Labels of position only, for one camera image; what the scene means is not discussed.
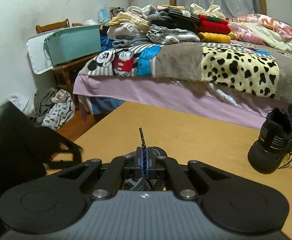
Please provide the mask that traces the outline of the black sneaker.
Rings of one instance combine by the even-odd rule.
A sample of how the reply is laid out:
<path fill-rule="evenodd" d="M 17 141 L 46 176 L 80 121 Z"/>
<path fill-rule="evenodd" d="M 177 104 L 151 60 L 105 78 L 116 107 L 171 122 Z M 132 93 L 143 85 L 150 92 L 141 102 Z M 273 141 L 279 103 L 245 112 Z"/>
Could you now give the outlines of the black sneaker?
<path fill-rule="evenodd" d="M 167 153 L 160 147 L 154 146 L 152 150 L 148 147 L 148 150 L 153 153 L 154 158 L 167 156 Z M 125 180 L 122 189 L 130 191 L 163 191 L 165 186 L 164 181 L 160 179 L 129 178 Z"/>
<path fill-rule="evenodd" d="M 258 140 L 250 147 L 247 159 L 262 174 L 271 174 L 292 162 L 292 105 L 275 107 L 265 118 Z"/>

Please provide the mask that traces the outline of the black speckled shoelace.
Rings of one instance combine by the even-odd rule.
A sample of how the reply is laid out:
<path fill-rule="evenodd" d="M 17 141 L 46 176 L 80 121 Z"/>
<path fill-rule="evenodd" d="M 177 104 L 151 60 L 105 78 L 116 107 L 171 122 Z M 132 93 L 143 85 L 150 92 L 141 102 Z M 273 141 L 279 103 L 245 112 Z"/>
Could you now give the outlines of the black speckled shoelace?
<path fill-rule="evenodd" d="M 147 150 L 147 145 L 145 143 L 144 135 L 143 135 L 143 129 L 140 127 L 139 128 L 139 134 L 140 134 L 140 139 L 141 139 L 141 171 L 142 171 L 142 176 L 145 179 L 145 181 L 148 183 L 150 189 L 153 191 L 156 191 L 156 188 L 151 182 L 151 179 L 149 178 L 149 154 Z"/>

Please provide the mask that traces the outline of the white plastic bag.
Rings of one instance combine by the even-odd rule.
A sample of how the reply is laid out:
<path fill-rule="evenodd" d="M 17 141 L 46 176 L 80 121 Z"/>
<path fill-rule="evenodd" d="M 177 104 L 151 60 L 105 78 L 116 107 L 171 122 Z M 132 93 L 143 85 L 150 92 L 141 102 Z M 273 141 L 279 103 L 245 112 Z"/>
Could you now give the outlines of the white plastic bag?
<path fill-rule="evenodd" d="M 26 116 L 32 115 L 35 110 L 33 98 L 23 94 L 13 94 L 7 98 Z"/>

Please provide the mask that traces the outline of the laundry pile on floor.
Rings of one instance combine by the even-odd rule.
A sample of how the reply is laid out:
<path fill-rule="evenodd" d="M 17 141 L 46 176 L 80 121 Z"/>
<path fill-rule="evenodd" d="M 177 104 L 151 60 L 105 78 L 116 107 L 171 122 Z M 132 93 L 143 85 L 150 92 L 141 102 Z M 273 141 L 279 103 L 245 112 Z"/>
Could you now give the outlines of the laundry pile on floor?
<path fill-rule="evenodd" d="M 75 104 L 64 89 L 40 89 L 34 96 L 34 110 L 30 120 L 36 126 L 59 129 L 75 115 Z"/>

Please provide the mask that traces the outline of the purple bed sheet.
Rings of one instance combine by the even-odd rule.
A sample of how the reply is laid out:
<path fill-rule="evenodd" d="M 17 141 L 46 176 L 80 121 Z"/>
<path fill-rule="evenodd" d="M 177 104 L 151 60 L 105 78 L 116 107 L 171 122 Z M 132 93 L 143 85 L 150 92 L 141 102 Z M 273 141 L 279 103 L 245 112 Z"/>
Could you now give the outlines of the purple bed sheet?
<path fill-rule="evenodd" d="M 208 82 L 138 77 L 78 75 L 73 89 L 81 107 L 93 111 L 93 98 L 114 99 L 172 109 L 205 118 L 260 129 L 265 117 L 286 102 L 260 98 Z"/>

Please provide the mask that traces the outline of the wooden side table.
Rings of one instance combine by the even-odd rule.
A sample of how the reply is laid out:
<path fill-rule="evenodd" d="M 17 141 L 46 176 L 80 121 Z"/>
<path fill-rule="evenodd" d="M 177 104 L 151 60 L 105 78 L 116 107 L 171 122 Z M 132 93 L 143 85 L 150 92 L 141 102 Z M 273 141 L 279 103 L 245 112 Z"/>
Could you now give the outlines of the wooden side table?
<path fill-rule="evenodd" d="M 52 24 L 47 24 L 44 26 L 36 25 L 36 32 L 38 34 L 45 33 L 47 31 L 52 31 L 60 28 L 69 28 L 70 23 L 66 18 L 62 22 L 56 22 Z M 79 69 L 84 66 L 84 64 L 96 56 L 97 53 L 88 54 L 87 56 L 82 56 L 74 60 L 66 61 L 65 63 L 57 64 L 51 70 L 54 76 L 55 84 L 57 89 L 64 89 L 68 91 L 73 99 L 76 110 L 79 110 L 79 100 L 77 95 L 73 94 L 75 74 L 78 74 Z"/>

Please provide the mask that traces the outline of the white tray lid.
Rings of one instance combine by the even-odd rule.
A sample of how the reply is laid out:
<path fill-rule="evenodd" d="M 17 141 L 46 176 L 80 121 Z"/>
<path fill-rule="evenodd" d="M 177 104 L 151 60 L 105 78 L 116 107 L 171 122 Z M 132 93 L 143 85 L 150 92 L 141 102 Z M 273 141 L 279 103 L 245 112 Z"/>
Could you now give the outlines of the white tray lid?
<path fill-rule="evenodd" d="M 40 33 L 28 38 L 26 41 L 31 67 L 33 72 L 37 75 L 53 69 L 49 53 L 44 46 L 45 39 L 52 33 L 53 31 Z"/>

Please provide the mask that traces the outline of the teal storage bin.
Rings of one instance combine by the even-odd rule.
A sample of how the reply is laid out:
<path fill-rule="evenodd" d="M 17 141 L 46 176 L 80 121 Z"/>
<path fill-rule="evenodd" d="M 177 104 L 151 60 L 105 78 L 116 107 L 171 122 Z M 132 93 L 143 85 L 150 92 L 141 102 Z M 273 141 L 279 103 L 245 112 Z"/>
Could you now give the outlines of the teal storage bin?
<path fill-rule="evenodd" d="M 100 26 L 64 28 L 49 35 L 44 46 L 54 66 L 101 51 Z"/>

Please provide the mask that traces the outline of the cartoon patchwork blanket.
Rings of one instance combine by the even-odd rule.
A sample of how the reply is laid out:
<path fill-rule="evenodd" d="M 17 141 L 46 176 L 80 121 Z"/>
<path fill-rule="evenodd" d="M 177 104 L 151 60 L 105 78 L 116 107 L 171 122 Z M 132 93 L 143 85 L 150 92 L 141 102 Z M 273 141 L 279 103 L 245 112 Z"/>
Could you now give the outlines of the cartoon patchwork blanket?
<path fill-rule="evenodd" d="M 292 54 L 240 41 L 148 43 L 106 50 L 79 74 L 208 82 L 292 103 Z"/>

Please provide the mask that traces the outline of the folded yellow garment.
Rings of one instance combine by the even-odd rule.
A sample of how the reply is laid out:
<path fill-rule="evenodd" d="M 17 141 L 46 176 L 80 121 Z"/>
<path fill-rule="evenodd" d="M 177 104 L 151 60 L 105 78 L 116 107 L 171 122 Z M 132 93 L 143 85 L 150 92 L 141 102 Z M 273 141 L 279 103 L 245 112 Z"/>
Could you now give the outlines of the folded yellow garment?
<path fill-rule="evenodd" d="M 224 34 L 198 33 L 201 42 L 230 43 L 231 37 Z"/>

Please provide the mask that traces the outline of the folded grey striped clothes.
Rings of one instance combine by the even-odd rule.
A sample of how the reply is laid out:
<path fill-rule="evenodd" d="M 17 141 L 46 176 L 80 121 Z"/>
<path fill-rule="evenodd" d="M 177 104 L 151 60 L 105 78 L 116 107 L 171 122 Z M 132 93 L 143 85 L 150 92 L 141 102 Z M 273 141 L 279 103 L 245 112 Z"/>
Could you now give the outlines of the folded grey striped clothes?
<path fill-rule="evenodd" d="M 155 24 L 149 26 L 146 37 L 160 45 L 178 44 L 182 42 L 200 42 L 200 38 L 195 33 L 186 29 L 168 29 Z"/>

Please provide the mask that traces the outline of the folded red clothes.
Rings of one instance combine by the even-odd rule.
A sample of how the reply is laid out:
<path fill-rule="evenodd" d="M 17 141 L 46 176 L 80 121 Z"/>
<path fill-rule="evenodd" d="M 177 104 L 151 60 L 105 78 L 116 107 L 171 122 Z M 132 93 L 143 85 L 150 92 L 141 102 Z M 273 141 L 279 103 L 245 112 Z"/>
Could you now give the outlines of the folded red clothes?
<path fill-rule="evenodd" d="M 198 15 L 198 32 L 228 35 L 231 29 L 228 21 L 213 16 Z"/>

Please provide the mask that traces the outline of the floral cream quilt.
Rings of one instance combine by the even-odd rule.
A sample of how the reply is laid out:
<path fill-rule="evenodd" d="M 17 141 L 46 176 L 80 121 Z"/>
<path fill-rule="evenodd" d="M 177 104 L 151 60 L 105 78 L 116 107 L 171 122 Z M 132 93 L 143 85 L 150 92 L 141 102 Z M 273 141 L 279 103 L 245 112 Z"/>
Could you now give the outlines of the floral cream quilt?
<path fill-rule="evenodd" d="M 238 41 L 269 46 L 292 53 L 292 26 L 263 14 L 246 14 L 228 20 Z"/>

